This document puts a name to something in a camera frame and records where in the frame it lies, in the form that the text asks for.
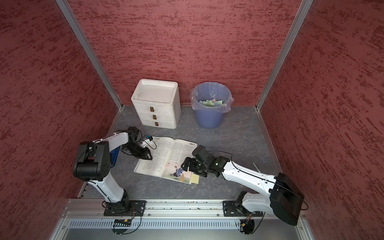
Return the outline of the yellow sticky note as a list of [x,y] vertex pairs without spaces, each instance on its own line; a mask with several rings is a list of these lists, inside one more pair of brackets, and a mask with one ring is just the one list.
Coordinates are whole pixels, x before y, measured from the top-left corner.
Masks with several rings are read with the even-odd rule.
[[190,178],[191,184],[198,184],[199,180],[200,180],[200,176],[195,174],[191,175],[191,178]]

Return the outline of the magazine book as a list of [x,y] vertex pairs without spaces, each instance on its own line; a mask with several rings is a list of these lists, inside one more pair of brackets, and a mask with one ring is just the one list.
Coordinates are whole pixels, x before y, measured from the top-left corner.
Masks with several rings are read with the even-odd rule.
[[192,152],[198,144],[169,137],[153,137],[155,149],[150,149],[151,161],[140,159],[134,169],[137,174],[143,174],[180,183],[191,184],[192,172],[185,172],[181,164],[185,158],[192,158]]

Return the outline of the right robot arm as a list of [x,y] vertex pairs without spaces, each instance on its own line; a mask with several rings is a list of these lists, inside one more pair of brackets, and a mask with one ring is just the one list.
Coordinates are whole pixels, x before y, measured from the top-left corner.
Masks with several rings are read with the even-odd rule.
[[181,167],[201,177],[222,177],[252,189],[264,198],[243,191],[235,201],[237,209],[249,213],[272,213],[291,226],[297,225],[302,205],[306,203],[304,194],[286,174],[274,176],[255,172],[236,164],[232,159],[215,157],[201,145],[193,150],[191,158],[185,158]]

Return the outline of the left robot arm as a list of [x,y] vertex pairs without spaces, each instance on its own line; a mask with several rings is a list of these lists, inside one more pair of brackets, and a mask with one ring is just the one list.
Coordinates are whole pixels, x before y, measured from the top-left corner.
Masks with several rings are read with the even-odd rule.
[[94,141],[82,142],[79,145],[73,169],[75,178],[87,182],[105,198],[105,207],[117,215],[132,212],[127,191],[121,188],[112,174],[112,152],[128,150],[130,156],[151,161],[153,159],[148,146],[143,146],[144,135],[136,127]]

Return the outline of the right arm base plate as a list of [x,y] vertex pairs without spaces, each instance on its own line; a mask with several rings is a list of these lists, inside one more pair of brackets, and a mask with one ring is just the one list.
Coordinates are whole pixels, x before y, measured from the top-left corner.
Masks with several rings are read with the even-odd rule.
[[262,217],[263,212],[249,212],[242,205],[236,206],[235,201],[223,201],[223,213],[225,217]]

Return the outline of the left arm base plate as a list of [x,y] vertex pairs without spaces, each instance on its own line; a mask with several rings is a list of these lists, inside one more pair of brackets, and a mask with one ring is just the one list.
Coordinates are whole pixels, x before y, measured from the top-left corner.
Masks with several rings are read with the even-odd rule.
[[123,203],[108,203],[102,202],[104,210],[104,216],[106,217],[136,217],[142,216],[146,208],[146,201],[135,200],[130,201],[127,206]]

